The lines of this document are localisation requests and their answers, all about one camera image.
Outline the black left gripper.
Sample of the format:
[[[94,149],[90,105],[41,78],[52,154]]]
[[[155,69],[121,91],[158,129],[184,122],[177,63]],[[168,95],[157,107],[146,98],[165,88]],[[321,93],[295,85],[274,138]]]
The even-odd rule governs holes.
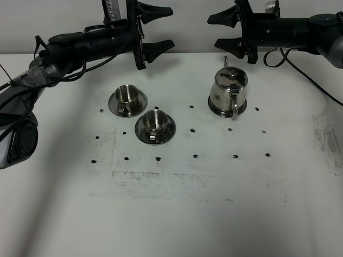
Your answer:
[[[152,63],[161,54],[175,46],[172,40],[143,44],[141,41],[140,20],[143,24],[148,24],[153,20],[172,15],[173,10],[170,7],[153,6],[138,1],[126,1],[126,23],[109,26],[115,31],[116,41],[121,45],[126,45],[122,53],[133,52],[138,70],[146,68],[145,61]]]

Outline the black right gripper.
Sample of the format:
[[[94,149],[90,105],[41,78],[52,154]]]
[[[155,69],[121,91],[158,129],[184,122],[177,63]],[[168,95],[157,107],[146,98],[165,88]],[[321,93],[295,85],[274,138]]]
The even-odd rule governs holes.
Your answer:
[[[217,39],[215,47],[231,53],[237,58],[248,56],[248,63],[255,64],[258,47],[272,47],[272,29],[280,15],[275,13],[254,13],[248,1],[235,1],[233,7],[210,15],[207,23],[235,27],[241,22],[242,37],[236,39]]]

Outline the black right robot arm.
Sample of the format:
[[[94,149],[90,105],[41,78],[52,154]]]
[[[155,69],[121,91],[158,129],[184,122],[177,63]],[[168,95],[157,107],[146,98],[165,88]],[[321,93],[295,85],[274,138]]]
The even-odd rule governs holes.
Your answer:
[[[239,59],[257,62],[259,47],[289,48],[322,55],[334,67],[342,68],[342,12],[317,14],[310,18],[282,18],[278,1],[265,4],[264,13],[254,13],[248,1],[235,1],[233,7],[211,15],[211,25],[234,28],[241,23],[242,36],[218,39],[215,47]]]

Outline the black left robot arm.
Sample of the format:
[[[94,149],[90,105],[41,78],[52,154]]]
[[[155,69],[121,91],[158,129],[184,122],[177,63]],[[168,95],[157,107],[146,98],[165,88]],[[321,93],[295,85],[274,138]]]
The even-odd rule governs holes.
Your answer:
[[[1,86],[1,168],[27,160],[38,144],[38,121],[33,108],[44,89],[60,82],[73,82],[90,71],[88,62],[105,65],[116,56],[132,52],[136,67],[174,47],[172,40],[143,43],[142,25],[173,15],[170,7],[126,2],[121,18],[117,1],[102,2],[103,24],[82,32],[66,33],[44,42],[36,36],[34,58],[29,68]]]

